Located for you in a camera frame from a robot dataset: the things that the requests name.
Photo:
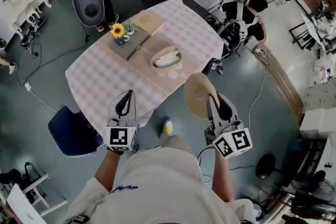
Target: flower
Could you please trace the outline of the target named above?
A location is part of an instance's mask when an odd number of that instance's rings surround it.
[[[125,28],[121,24],[114,24],[111,34],[114,38],[121,38],[125,34]]]

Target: white shirt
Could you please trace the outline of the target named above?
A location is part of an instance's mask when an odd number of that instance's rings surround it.
[[[335,29],[335,26],[336,26],[335,22],[329,23],[328,20],[327,20],[327,18],[325,18],[325,17],[322,18],[321,22],[318,23],[318,29],[319,29],[318,32],[319,32],[320,37],[323,38],[325,36],[328,36],[328,35],[332,34],[332,32]]]
[[[110,193],[95,178],[89,180],[67,219],[86,215],[89,223],[99,224],[240,224],[236,209],[235,202],[224,203],[203,185],[193,155],[165,147],[134,154]]]

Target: backpack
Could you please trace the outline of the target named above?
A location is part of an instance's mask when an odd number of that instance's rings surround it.
[[[221,29],[219,36],[224,42],[222,57],[230,55],[232,52],[236,52],[237,49],[244,44],[248,35],[248,28],[258,22],[258,18],[255,17],[253,22],[247,24],[243,21],[243,3],[237,3],[237,17],[231,19]]]

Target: white tablecloth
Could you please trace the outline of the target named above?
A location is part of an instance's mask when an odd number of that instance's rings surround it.
[[[182,0],[169,0],[149,8],[165,19],[156,33],[169,43],[180,47],[202,68],[212,59],[220,59],[223,42],[211,26]],[[71,92],[79,108],[103,136],[110,103],[122,92],[135,92],[137,117],[144,126],[169,95],[155,87],[127,67],[127,62],[102,47],[104,37],[97,40],[66,70]]]

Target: yellow shoe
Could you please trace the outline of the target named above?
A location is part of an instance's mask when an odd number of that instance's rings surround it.
[[[171,135],[173,132],[173,122],[171,120],[166,120],[163,125],[162,133],[166,135]]]

